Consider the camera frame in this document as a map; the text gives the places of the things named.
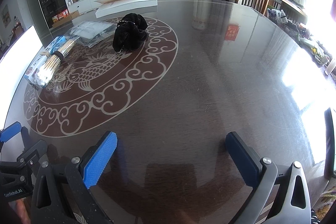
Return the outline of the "person's left hand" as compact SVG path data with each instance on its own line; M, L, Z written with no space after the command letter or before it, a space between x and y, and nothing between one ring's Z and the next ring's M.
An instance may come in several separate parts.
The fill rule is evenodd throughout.
M22 199L16 200L15 204L16 204L16 212L19 219L21 220L21 223L30 224L31 220L25 207L24 201Z

